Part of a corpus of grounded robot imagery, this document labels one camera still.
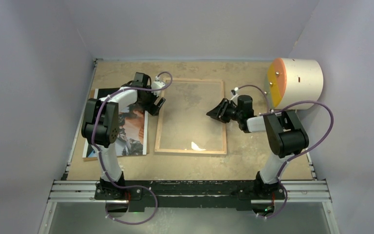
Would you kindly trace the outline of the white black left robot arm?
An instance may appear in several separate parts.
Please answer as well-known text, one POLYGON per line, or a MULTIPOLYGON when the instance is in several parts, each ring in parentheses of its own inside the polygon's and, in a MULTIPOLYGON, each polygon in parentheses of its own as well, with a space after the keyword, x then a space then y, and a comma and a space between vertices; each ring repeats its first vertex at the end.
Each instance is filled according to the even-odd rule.
POLYGON ((160 97, 173 80, 164 82, 160 72, 155 79, 144 73, 135 73, 134 79, 125 83, 114 93, 101 99, 87 100, 81 135, 94 149, 101 167, 99 184, 113 199, 121 199, 130 187, 125 184, 124 174, 115 153, 119 136, 119 113, 131 104, 139 104, 142 110, 157 116, 166 101, 160 97))

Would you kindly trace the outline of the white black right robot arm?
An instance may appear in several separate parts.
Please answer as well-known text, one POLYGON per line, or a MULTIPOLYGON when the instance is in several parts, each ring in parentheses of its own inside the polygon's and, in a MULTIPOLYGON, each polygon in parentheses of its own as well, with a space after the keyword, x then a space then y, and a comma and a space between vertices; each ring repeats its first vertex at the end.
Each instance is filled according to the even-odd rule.
POLYGON ((244 133, 266 132, 272 154, 254 180, 253 190, 259 198, 266 198, 278 189, 287 161, 309 145, 309 137, 294 110, 256 116, 249 95, 240 95, 237 101, 223 98, 206 115, 222 123, 236 121, 244 133))

